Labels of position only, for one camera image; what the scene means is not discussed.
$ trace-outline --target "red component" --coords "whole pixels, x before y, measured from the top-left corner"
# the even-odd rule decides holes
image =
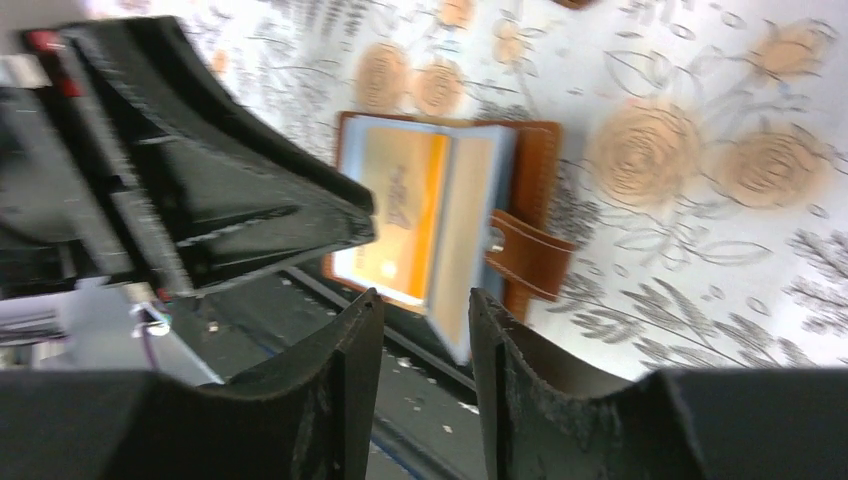
[[[36,30],[29,32],[27,38],[40,52],[54,52],[59,45],[59,35],[52,30]]]
[[[80,92],[77,84],[74,83],[70,78],[65,77],[62,79],[62,94],[68,98],[81,97],[82,93]]]

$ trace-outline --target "wallet strap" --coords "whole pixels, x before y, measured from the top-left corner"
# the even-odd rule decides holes
[[[491,217],[493,241],[486,263],[534,295],[555,301],[574,245],[552,237],[503,210]]]

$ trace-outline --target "orange rose pattern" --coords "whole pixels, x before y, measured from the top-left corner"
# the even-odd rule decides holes
[[[459,67],[446,60],[430,64],[419,73],[412,86],[415,106],[425,115],[441,116],[453,112],[464,92]]]
[[[224,50],[217,50],[212,56],[212,71],[218,75],[223,75],[227,71],[230,64],[230,56]]]
[[[515,66],[521,61],[527,46],[524,39],[519,35],[518,24],[512,20],[502,18],[495,23],[494,34],[495,60],[504,65]]]
[[[467,29],[473,14],[473,0],[444,0],[439,21],[446,27]]]
[[[822,144],[803,130],[757,132],[722,152],[709,176],[723,195],[755,209],[798,203],[821,179]]]
[[[836,32],[817,20],[804,20],[778,28],[752,51],[750,62],[757,73],[776,81],[789,81],[818,70],[836,40]]]
[[[359,62],[356,101],[367,112],[390,113],[397,109],[406,90],[406,55],[386,43],[372,45]]]
[[[632,105],[612,115],[586,157],[600,188],[630,206],[662,205],[696,173],[700,137],[678,107]]]

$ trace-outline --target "debris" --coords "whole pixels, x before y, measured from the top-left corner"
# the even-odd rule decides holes
[[[467,403],[459,402],[459,406],[473,413],[474,415],[480,415],[480,409],[477,408],[476,405],[469,405]]]

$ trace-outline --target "white patterned surface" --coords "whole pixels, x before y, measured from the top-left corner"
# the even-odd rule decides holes
[[[561,122],[549,229],[581,249],[562,300],[534,302],[530,323],[610,373],[848,363],[839,0],[583,11],[101,0],[89,11],[182,17],[236,98],[324,161],[339,110]]]

